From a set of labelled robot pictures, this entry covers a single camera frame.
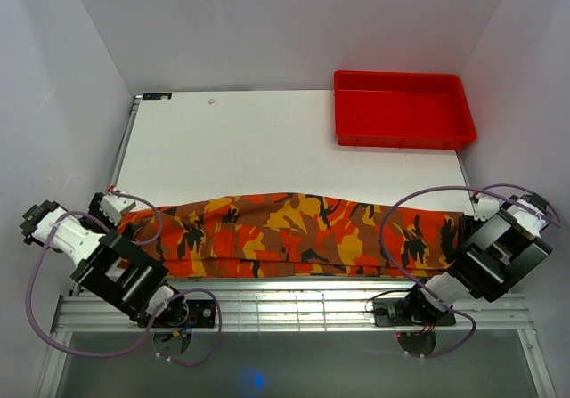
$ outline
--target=orange camouflage pants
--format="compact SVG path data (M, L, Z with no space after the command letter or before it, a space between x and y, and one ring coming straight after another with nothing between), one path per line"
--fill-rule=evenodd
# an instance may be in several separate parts
M174 277L268 278L295 275L399 276L380 254L388 207L298 193L232 196L161 207L164 228L142 249ZM386 244L419 277L441 273L457 245L461 213L399 208ZM149 209L127 214L147 240L158 229Z

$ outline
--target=red plastic tray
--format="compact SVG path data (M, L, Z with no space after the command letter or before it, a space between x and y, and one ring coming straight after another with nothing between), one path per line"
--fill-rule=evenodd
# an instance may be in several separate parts
M337 71L335 127L342 146L458 150L476 139L455 75Z

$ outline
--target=camouflage fabric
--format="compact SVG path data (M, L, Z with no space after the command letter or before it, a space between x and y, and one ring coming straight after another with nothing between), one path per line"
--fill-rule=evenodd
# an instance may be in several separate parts
M175 277L398 276L380 254L379 225L387 209L298 193L161 207L163 231L142 249ZM416 276L436 275L457 245L460 216L399 208L386 227L387 247ZM119 231L129 223L138 240L158 228L149 209L125 215Z

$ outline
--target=white table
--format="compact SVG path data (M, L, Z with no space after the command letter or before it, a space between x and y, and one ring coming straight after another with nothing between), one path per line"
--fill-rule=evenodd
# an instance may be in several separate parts
M142 100L117 185L159 206L270 192L390 205L423 188L465 184L454 151L338 146L333 101L331 91ZM473 214L465 191L432 193L405 206Z

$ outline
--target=gray wall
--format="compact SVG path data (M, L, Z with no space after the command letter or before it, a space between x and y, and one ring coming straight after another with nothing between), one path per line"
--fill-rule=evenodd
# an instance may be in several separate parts
M462 71L500 0L83 0L132 93Z
M0 0L0 389L33 396L47 346L28 326L24 291L39 247L21 214L55 199L85 208L107 181L131 95L81 0ZM71 261L51 253L35 292L50 328Z
M570 0L502 0L463 74L479 138L465 151L475 184L536 189L570 217ZM570 396L570 236L520 283L558 396Z

